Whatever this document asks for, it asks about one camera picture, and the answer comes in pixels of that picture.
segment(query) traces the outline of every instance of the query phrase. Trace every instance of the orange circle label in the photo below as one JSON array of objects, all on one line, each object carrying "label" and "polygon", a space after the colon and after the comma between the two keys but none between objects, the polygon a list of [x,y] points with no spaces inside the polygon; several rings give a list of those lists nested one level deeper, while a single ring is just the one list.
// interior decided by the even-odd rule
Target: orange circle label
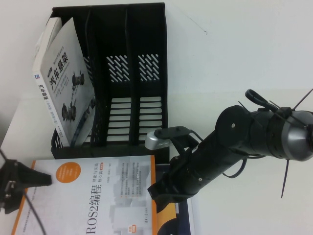
[{"label": "orange circle label", "polygon": [[64,163],[57,169],[56,178],[61,183],[71,183],[79,177],[80,172],[78,163]]}]

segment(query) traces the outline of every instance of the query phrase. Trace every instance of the robotic arm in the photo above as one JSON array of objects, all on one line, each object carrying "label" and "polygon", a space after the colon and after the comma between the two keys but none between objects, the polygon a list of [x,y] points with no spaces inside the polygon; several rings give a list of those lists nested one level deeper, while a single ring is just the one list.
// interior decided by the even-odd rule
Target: robotic arm
[{"label": "robotic arm", "polygon": [[179,152],[179,156],[170,161],[169,172],[148,188],[158,211],[169,203],[194,196],[240,160],[243,160],[240,172],[230,178],[241,173],[247,158],[273,156],[286,159],[288,166],[289,160],[306,161],[313,156],[311,112],[295,111],[298,105],[293,109],[272,105],[253,90],[248,90],[246,97],[262,108],[256,112],[239,105],[225,109],[215,130],[199,144],[189,135],[193,131],[185,127],[147,134],[145,146],[148,149],[173,143]]}]

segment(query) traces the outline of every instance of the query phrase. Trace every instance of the book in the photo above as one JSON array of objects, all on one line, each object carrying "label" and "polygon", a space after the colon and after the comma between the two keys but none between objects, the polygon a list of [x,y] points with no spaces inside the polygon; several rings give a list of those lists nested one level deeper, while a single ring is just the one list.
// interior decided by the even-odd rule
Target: book
[{"label": "book", "polygon": [[95,98],[73,18],[49,19],[32,70],[63,146],[74,146]]},{"label": "book", "polygon": [[[147,191],[153,156],[39,160],[33,168],[52,176],[52,185],[27,191],[48,235],[157,235]],[[12,234],[42,234],[25,198]]]}]

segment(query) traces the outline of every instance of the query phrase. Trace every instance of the black file organizer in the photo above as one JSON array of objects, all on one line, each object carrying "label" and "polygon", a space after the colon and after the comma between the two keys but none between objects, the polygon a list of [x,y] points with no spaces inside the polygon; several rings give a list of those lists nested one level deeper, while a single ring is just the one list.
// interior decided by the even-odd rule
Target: black file organizer
[{"label": "black file organizer", "polygon": [[52,17],[74,18],[96,96],[90,143],[63,147],[54,131],[54,158],[155,154],[156,163],[168,163],[168,148],[144,147],[147,131],[168,127],[164,3],[55,7]]}]

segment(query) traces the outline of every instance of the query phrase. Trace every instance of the table surface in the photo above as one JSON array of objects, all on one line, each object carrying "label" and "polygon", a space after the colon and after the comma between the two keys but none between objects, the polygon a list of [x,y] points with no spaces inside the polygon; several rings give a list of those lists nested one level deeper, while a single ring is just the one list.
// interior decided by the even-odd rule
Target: table surface
[{"label": "table surface", "polygon": [[[307,90],[258,91],[280,106],[293,106]],[[244,97],[244,92],[181,94],[168,96],[169,125],[183,125],[202,137],[210,134],[219,114],[237,100],[251,111],[257,106]],[[300,110],[309,110],[309,96]],[[2,150],[8,158],[26,165],[32,160],[53,159],[50,151],[54,126],[44,102],[22,100],[5,136]],[[176,154],[171,149],[171,156]],[[203,235],[293,235],[313,231],[313,161],[290,162],[284,198],[280,199],[286,161],[273,157],[249,160],[236,179],[220,176],[198,193],[198,220]],[[238,170],[233,166],[228,174]],[[17,212],[0,212],[1,234],[10,234]]]}]

